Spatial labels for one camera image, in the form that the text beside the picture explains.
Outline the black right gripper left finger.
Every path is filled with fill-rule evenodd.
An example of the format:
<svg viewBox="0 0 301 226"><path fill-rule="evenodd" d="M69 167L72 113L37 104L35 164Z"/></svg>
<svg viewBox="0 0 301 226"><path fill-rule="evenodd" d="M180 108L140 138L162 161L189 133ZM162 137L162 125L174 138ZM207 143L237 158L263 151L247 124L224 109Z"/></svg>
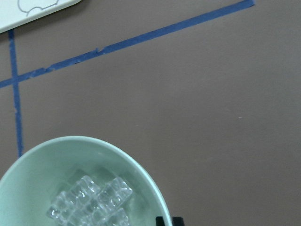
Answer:
<svg viewBox="0 0 301 226"><path fill-rule="evenodd" d="M156 217L156 226L164 226L164 219L162 216Z"/></svg>

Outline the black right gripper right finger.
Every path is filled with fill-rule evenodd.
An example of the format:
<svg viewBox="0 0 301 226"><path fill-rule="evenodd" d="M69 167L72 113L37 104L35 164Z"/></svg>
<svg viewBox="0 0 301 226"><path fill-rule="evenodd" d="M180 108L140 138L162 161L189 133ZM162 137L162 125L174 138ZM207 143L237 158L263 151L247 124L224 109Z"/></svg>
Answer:
<svg viewBox="0 0 301 226"><path fill-rule="evenodd" d="M173 226L184 226L184 220L182 217L172 217Z"/></svg>

